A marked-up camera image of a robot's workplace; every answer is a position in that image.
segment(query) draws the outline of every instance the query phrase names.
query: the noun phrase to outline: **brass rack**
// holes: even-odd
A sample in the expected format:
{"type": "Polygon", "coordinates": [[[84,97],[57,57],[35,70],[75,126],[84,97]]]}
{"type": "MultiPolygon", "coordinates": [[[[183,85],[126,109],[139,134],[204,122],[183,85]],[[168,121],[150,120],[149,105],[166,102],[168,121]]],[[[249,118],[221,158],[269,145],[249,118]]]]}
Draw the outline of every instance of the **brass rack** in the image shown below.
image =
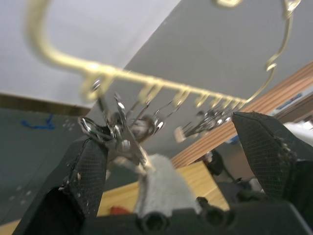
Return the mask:
{"type": "Polygon", "coordinates": [[[222,106],[224,108],[226,108],[228,105],[231,105],[231,107],[241,108],[246,103],[253,100],[271,81],[277,65],[274,63],[274,60],[276,60],[285,49],[288,37],[291,32],[292,13],[300,2],[301,0],[284,0],[286,30],[282,45],[278,52],[267,61],[266,71],[270,71],[269,78],[265,84],[249,99],[242,99],[181,83],[171,82],[158,77],[148,76],[128,70],[126,71],[114,66],[103,65],[98,62],[88,61],[64,54],[55,49],[45,37],[44,18],[50,0],[28,0],[26,32],[33,49],[38,52],[45,60],[65,69],[80,72],[85,76],[85,81],[82,85],[82,94],[86,100],[96,100],[99,96],[103,95],[108,90],[110,84],[115,79],[121,79],[141,83],[144,85],[138,96],[138,99],[142,103],[155,98],[161,89],[168,88],[177,92],[173,99],[173,104],[176,107],[180,106],[190,93],[194,93],[199,95],[196,99],[197,107],[200,107],[209,97],[211,97],[213,98],[211,107],[216,106],[219,102],[222,101],[222,106]],[[94,91],[92,87],[96,81],[101,81],[101,85],[97,91],[94,91]]]}

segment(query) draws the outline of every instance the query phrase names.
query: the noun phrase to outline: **gray fabric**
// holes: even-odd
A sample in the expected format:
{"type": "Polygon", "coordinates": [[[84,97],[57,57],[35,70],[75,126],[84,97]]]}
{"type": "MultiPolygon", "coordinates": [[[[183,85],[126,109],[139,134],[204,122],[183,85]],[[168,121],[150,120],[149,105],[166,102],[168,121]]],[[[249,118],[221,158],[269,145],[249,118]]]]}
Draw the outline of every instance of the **gray fabric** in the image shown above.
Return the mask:
{"type": "Polygon", "coordinates": [[[159,154],[149,157],[154,170],[139,177],[139,197],[134,212],[139,217],[150,212],[171,216],[172,210],[193,208],[201,211],[188,185],[175,171],[171,161],[159,154]]]}

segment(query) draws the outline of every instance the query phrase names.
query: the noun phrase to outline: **wooden desk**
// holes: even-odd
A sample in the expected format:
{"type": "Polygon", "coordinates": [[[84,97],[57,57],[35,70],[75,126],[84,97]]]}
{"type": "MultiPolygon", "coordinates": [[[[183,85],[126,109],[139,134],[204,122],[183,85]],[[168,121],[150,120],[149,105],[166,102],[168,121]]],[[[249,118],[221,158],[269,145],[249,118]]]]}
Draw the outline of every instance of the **wooden desk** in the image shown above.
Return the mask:
{"type": "MultiPolygon", "coordinates": [[[[220,207],[223,210],[229,208],[213,177],[202,162],[182,167],[177,171],[183,176],[195,198],[198,196],[205,197],[213,206],[220,207]]],[[[121,206],[133,211],[137,197],[137,182],[107,191],[102,195],[98,216],[109,214],[112,206],[121,206]]],[[[13,221],[0,226],[0,234],[12,234],[18,223],[19,221],[13,221]]]]}

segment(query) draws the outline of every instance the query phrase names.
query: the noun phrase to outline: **wooden table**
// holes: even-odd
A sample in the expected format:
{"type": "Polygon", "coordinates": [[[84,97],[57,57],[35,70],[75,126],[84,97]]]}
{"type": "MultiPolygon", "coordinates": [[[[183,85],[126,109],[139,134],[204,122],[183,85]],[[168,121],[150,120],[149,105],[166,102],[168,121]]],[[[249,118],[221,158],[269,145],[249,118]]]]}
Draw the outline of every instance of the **wooden table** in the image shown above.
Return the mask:
{"type": "MultiPolygon", "coordinates": [[[[195,198],[205,197],[213,206],[223,210],[229,209],[213,177],[202,162],[191,164],[177,170],[185,179],[195,198]]],[[[112,206],[121,206],[133,211],[138,197],[138,182],[104,192],[99,206],[98,216],[108,215],[112,206]]],[[[0,226],[1,235],[10,235],[19,221],[0,226]]]]}

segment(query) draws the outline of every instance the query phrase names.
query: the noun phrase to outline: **red object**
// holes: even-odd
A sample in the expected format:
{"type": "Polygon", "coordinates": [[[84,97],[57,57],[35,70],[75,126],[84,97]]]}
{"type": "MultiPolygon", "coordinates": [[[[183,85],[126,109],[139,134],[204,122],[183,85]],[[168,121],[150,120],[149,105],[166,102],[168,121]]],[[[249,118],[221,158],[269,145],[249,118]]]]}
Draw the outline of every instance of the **red object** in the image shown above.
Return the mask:
{"type": "Polygon", "coordinates": [[[130,214],[131,212],[123,207],[111,207],[110,215],[118,215],[118,214],[130,214]]]}

